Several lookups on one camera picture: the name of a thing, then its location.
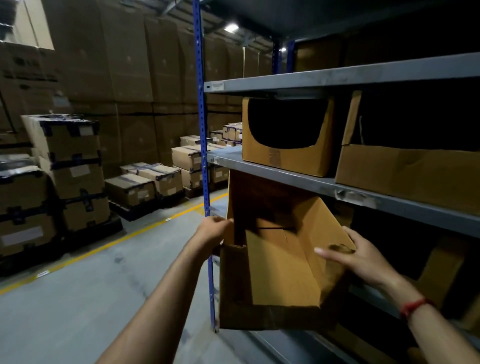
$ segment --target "gray floor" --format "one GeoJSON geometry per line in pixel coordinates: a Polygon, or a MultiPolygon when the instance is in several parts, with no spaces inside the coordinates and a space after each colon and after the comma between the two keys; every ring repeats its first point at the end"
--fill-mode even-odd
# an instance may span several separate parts
{"type": "MultiPolygon", "coordinates": [[[[217,192],[212,198],[223,193],[217,192]]],[[[132,223],[124,222],[126,232],[96,246],[201,202],[192,200],[132,223]]],[[[194,233],[201,213],[198,208],[183,214],[3,294],[0,363],[94,363],[160,281],[194,233]]],[[[42,269],[48,266],[5,280],[0,288],[42,269]]],[[[206,264],[175,363],[241,363],[230,347],[210,330],[206,264]]]]}

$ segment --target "person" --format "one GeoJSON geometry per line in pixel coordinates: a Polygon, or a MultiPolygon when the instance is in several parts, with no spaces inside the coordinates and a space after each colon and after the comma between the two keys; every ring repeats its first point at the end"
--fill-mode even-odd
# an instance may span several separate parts
{"type": "MultiPolygon", "coordinates": [[[[202,220],[153,293],[96,364],[173,362],[200,268],[232,226],[232,220],[220,217],[202,220]]],[[[347,255],[319,248],[315,252],[345,265],[382,291],[399,309],[423,298],[371,242],[354,230],[343,229],[356,245],[355,253],[347,255]]],[[[430,304],[422,304],[411,313],[408,327],[428,363],[480,364],[476,350],[430,304]]]]}

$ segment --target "paper label on box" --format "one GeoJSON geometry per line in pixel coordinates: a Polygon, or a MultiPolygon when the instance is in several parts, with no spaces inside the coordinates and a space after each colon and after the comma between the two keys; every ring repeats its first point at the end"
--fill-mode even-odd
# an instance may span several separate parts
{"type": "Polygon", "coordinates": [[[148,191],[147,191],[147,190],[144,190],[144,191],[138,191],[138,192],[137,192],[137,197],[138,197],[138,198],[145,198],[145,197],[148,197],[148,191]]]}
{"type": "Polygon", "coordinates": [[[88,167],[88,164],[70,167],[70,173],[72,174],[72,177],[84,176],[90,173],[90,168],[88,167]]]}
{"type": "Polygon", "coordinates": [[[41,226],[35,226],[26,230],[14,232],[13,234],[2,235],[1,242],[3,246],[10,246],[20,244],[32,239],[40,238],[43,236],[43,230],[41,226]]]}
{"type": "Polygon", "coordinates": [[[225,89],[225,84],[223,82],[212,82],[211,90],[212,91],[223,91],[225,89]]]}
{"type": "Polygon", "coordinates": [[[79,129],[80,129],[80,136],[93,135],[93,128],[91,126],[81,126],[79,129]]]}
{"type": "Polygon", "coordinates": [[[52,99],[53,99],[53,105],[56,106],[57,108],[70,107],[70,101],[66,96],[54,96],[52,97],[52,99]]]}

